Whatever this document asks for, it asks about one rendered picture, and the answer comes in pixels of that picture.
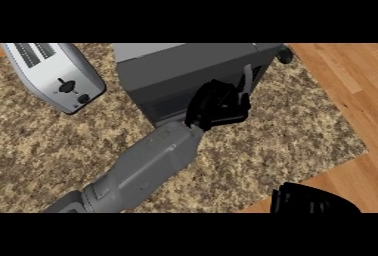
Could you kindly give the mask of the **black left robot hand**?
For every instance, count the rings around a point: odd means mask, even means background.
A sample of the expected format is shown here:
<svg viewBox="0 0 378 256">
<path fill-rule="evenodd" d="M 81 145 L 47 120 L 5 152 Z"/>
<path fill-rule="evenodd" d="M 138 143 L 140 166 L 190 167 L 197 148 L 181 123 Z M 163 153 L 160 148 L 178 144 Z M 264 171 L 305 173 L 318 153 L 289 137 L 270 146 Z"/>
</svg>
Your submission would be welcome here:
<svg viewBox="0 0 378 256">
<path fill-rule="evenodd" d="M 249 94 L 231 84 L 215 79 L 197 89 L 190 100 L 184 124 L 208 131 L 214 126 L 240 123 L 250 109 Z"/>
</svg>

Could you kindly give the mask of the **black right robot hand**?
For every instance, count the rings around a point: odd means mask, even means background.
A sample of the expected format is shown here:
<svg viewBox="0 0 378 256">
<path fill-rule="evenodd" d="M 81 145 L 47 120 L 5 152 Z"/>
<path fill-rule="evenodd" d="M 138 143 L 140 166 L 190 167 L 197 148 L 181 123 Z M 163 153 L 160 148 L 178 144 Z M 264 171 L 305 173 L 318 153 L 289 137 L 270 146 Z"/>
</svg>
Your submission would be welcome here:
<svg viewBox="0 0 378 256">
<path fill-rule="evenodd" d="M 357 206 L 341 196 L 305 186 L 284 182 L 271 193 L 271 213 L 355 214 Z"/>
</svg>

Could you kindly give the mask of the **dark grey microwave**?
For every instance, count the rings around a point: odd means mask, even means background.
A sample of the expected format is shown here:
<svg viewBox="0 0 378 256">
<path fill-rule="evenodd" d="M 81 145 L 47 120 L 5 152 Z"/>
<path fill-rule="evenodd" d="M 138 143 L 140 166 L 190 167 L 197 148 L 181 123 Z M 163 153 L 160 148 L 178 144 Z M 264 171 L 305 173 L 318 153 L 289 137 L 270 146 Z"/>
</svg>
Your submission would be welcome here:
<svg viewBox="0 0 378 256">
<path fill-rule="evenodd" d="M 153 126 L 184 119 L 206 82 L 250 93 L 270 64 L 293 59 L 281 43 L 115 43 L 112 49 L 121 87 Z"/>
</svg>

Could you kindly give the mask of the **silver toaster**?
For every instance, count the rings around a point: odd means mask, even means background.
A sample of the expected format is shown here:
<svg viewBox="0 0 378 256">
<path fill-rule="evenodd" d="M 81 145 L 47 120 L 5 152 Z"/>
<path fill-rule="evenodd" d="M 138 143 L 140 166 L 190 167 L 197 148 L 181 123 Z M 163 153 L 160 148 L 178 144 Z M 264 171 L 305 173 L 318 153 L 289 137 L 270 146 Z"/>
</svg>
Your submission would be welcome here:
<svg viewBox="0 0 378 256">
<path fill-rule="evenodd" d="M 64 114 L 76 113 L 106 91 L 72 43 L 2 43 L 1 47 L 26 89 Z"/>
</svg>

